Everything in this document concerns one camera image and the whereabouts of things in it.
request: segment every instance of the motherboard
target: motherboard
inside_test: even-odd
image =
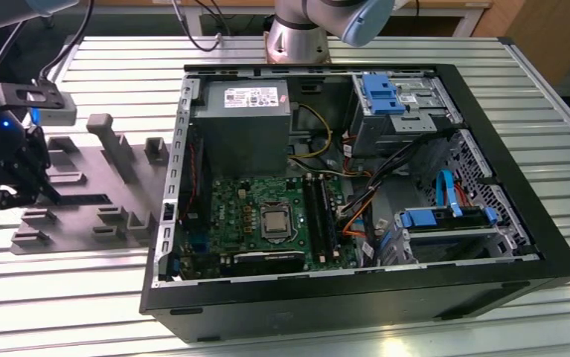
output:
[[[189,238],[200,276],[246,275],[226,270],[241,263],[268,274],[272,260],[289,272],[358,266],[353,239],[334,221],[345,204],[336,176],[221,179],[212,202],[210,230]]]

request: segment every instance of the cable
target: cable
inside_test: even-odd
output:
[[[358,211],[356,212],[356,215],[352,217],[349,223],[345,225],[344,228],[344,234],[348,234],[349,228],[352,227],[352,225],[354,224],[356,220],[358,219],[358,216],[364,213],[365,208],[368,208],[369,204],[372,203],[372,201],[374,200],[374,197],[372,196],[372,198],[364,203],[362,207],[358,209]]]
[[[462,204],[465,206],[473,206],[472,201],[468,199],[466,192],[460,184],[456,184],[457,192],[460,193],[460,197],[462,199]]]
[[[449,129],[442,130],[441,132],[424,134],[416,140],[413,140],[409,144],[406,144],[385,160],[385,163],[376,170],[366,184],[366,187],[368,187],[366,192],[353,202],[348,203],[342,211],[346,212],[348,210],[350,210],[358,203],[361,203],[365,199],[369,198],[370,195],[376,193],[376,190],[380,188],[382,184],[382,180],[385,179],[386,175],[389,175],[394,170],[397,170],[400,167],[405,166],[409,163],[409,160],[412,159],[413,155],[418,151],[422,144],[426,144],[432,140],[436,140],[438,138],[446,138],[453,133],[456,133],[458,129],[460,127],[454,126]]]
[[[177,19],[179,20],[179,24],[182,26],[182,29],[185,30],[185,33],[190,39],[190,42],[193,42],[196,47],[200,48],[204,52],[213,52],[216,50],[217,46],[220,46],[220,39],[216,40],[216,44],[213,45],[213,47],[204,48],[200,45],[200,43],[197,43],[196,39],[193,38],[193,35],[190,34],[189,26],[186,26],[186,24],[185,24],[185,17],[179,11],[179,6],[177,5],[177,2],[174,0],[171,1],[171,4],[173,4],[173,9],[175,10]]]
[[[216,13],[216,11],[213,11],[213,9],[201,1],[201,0],[196,0],[196,3],[200,4],[200,6],[206,9],[206,11],[212,14],[213,18],[216,19],[216,21],[225,26],[226,28],[226,32],[229,36],[233,36],[233,32],[230,31],[230,27],[228,26],[228,21],[226,18],[224,17],[224,13],[222,13],[222,9],[220,8],[220,5],[217,4],[216,0],[212,0],[213,4],[217,7],[217,11],[220,11],[220,14]]]
[[[416,17],[413,18],[412,29],[409,30],[409,36],[413,36],[413,31],[417,27],[417,21],[421,18],[421,0],[416,0]]]
[[[193,192],[190,194],[189,204],[186,205],[186,211],[182,214],[182,217],[179,218],[181,221],[185,220],[186,215],[189,214],[189,211],[190,211],[190,206],[193,205],[193,201],[196,200],[196,197],[197,197],[196,146],[193,144],[190,144],[190,162],[192,162],[190,170],[193,175]]]
[[[358,177],[360,175],[348,175],[345,173],[340,173],[338,171],[334,170],[320,170],[316,169],[314,167],[309,166],[308,164],[304,163],[304,161],[298,160],[297,158],[289,158],[294,164],[297,164],[302,169],[312,171],[314,173],[329,173],[337,176],[342,176],[342,177]]]
[[[0,48],[0,64],[7,57],[7,54],[10,53],[10,49],[14,46],[14,43],[17,42],[18,37],[21,36],[21,32],[23,31],[23,28],[26,27],[26,25],[27,25],[27,21],[19,22],[17,27],[11,31],[10,37],[7,37],[7,41],[3,47]]]
[[[250,28],[250,25],[253,25],[254,18],[257,18],[257,15],[253,15],[253,17],[250,18],[250,21],[246,24],[246,27],[244,29],[241,29],[240,31],[236,31],[236,33],[242,33],[244,31],[246,31]]]
[[[91,15],[94,14],[94,7],[95,7],[95,0],[89,0],[87,13],[85,14],[83,23],[81,25],[81,28],[78,29],[77,35],[74,36],[74,40],[69,44],[67,48],[65,48],[65,50],[57,56],[57,58],[54,58],[54,60],[41,70],[41,74],[38,77],[39,80],[49,80],[47,79],[49,72],[53,70],[54,66],[58,65],[58,63],[61,63],[61,61],[66,58],[66,56],[69,56],[69,54],[71,53],[71,50],[74,49],[74,46],[77,46],[82,42],[85,32],[87,31],[89,21],[91,20]]]
[[[344,172],[346,174],[356,174],[356,175],[358,175],[360,173],[357,171],[350,171],[348,169],[348,164],[349,164],[350,159],[352,159],[350,157],[345,157],[345,160],[344,160]],[[366,171],[366,170],[364,170],[364,175],[366,177],[372,177],[372,173],[369,171]]]
[[[301,108],[306,108],[313,114],[314,116],[318,118],[318,120],[321,120],[321,122],[325,125],[325,128],[328,130],[328,143],[325,143],[325,146],[321,150],[318,150],[317,152],[312,152],[309,154],[300,154],[300,155],[290,155],[290,158],[313,158],[314,156],[321,155],[324,152],[328,151],[329,147],[332,146],[332,128],[329,127],[328,121],[325,120],[324,116],[321,114],[318,114],[318,112],[313,109],[312,106],[309,106],[308,104],[300,104]]]

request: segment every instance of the cpu socket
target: cpu socket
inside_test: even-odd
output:
[[[293,236],[290,205],[273,202],[262,205],[262,237],[273,244],[284,243]]]

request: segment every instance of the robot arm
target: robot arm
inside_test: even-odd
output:
[[[394,10],[394,0],[280,0],[268,38],[276,63],[320,63],[329,58],[328,32],[352,46],[378,35]]]
[[[50,16],[77,3],[78,0],[0,0],[0,27]],[[349,45],[364,46],[378,35],[393,9],[394,0],[278,0],[268,43],[272,61],[326,61],[328,31]],[[30,100],[27,94],[39,94],[45,99]],[[51,162],[45,133],[39,126],[23,127],[11,111],[17,108],[63,109],[55,84],[46,78],[39,78],[35,86],[0,83],[0,209],[31,205],[39,196],[62,204],[65,197],[49,183],[46,171]]]
[[[0,0],[0,28],[35,17],[51,16],[79,0]]]

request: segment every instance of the slotted metal table surface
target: slotted metal table surface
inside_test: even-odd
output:
[[[461,38],[377,39],[364,48],[333,39],[330,48],[334,63],[458,65],[570,244],[570,110],[519,49]],[[170,142],[184,65],[261,62],[258,37],[229,39],[210,54],[182,37],[89,37],[57,75],[78,124],[49,133],[99,145],[87,116],[107,112],[133,144]],[[0,356],[570,356],[570,284],[472,320],[188,346],[138,312],[146,249],[15,256],[21,215],[0,212]]]

